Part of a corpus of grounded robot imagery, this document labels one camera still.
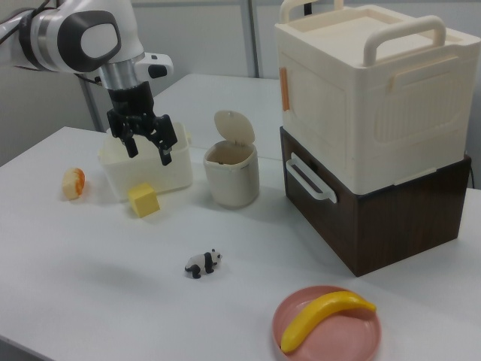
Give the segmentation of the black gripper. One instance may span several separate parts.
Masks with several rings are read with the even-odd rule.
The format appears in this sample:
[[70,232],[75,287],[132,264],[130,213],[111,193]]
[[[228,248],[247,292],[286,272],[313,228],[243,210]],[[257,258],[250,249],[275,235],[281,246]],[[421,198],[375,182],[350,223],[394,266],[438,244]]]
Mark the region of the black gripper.
[[175,145],[177,136],[167,114],[156,116],[149,83],[143,82],[129,89],[109,89],[108,94],[113,106],[107,113],[110,130],[113,137],[124,143],[129,157],[138,155],[133,136],[141,135],[159,145],[162,164],[170,164],[172,147],[167,145]]

